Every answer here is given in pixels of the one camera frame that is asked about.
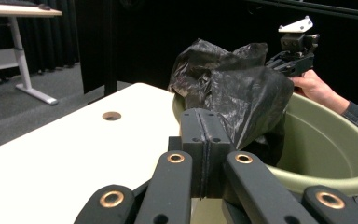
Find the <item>human hand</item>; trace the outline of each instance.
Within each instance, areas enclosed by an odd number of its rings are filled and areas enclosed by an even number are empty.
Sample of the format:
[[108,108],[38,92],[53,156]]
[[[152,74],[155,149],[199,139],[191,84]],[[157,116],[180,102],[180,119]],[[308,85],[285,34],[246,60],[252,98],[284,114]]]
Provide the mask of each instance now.
[[291,77],[290,79],[296,87],[299,87],[297,93],[332,109],[338,114],[342,114],[350,104],[348,100],[338,95],[323,82],[313,70],[305,72],[302,77]]

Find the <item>dark background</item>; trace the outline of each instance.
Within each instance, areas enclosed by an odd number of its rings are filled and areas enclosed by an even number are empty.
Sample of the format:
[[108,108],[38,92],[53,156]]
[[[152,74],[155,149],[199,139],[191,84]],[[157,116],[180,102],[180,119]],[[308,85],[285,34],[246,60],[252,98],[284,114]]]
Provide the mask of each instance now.
[[[176,56],[197,38],[229,51],[266,42],[269,58],[281,51],[279,26],[308,15],[314,26],[307,34],[321,36],[314,70],[358,104],[358,20],[238,0],[131,1],[134,7],[113,1],[108,9],[105,2],[109,1],[76,2],[85,92],[111,86],[115,78],[166,89]],[[358,9],[358,1],[321,2]],[[88,64],[86,57],[94,64]],[[105,94],[114,90],[108,87]]]

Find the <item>green plastic bucket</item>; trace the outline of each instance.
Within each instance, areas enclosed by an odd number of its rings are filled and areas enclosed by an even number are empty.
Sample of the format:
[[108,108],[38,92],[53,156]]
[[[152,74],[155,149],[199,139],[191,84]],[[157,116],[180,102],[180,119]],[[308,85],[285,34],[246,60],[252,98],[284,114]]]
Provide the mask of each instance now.
[[[179,121],[183,98],[174,97]],[[296,93],[285,121],[283,154],[270,171],[292,192],[314,185],[358,195],[358,128],[335,112]]]

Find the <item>white desk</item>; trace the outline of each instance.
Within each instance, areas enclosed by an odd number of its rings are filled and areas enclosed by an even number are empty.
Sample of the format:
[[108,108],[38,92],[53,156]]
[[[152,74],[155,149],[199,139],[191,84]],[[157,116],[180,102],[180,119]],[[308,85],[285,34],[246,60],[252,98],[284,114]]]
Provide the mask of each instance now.
[[74,223],[96,190],[141,186],[179,136],[172,99],[133,84],[0,146],[0,224]]
[[12,55],[14,55],[16,59],[16,61],[0,60],[0,69],[18,66],[21,72],[22,84],[18,84],[16,87],[50,105],[56,105],[58,101],[32,87],[24,49],[21,43],[19,25],[17,24],[16,18],[17,17],[53,17],[53,16],[61,16],[61,15],[62,13],[60,11],[54,9],[42,10],[37,7],[17,7],[17,6],[0,5],[0,17],[8,17],[10,30],[14,42],[14,49],[0,50],[0,59],[7,58],[7,55],[11,56],[11,58],[13,59],[14,57]]

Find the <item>metal desk leg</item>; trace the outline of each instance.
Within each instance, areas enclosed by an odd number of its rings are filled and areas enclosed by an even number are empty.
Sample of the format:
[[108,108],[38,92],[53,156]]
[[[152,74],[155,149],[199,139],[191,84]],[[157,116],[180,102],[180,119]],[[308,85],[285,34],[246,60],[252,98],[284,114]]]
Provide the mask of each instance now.
[[58,103],[56,99],[32,88],[27,61],[25,59],[24,49],[22,48],[20,30],[19,25],[17,24],[17,19],[16,17],[9,17],[8,19],[10,22],[11,34],[13,36],[13,42],[15,47],[14,52],[16,54],[17,64],[19,65],[22,79],[22,84],[18,84],[16,85],[16,87],[38,98],[39,100],[48,103],[49,105],[56,105]]

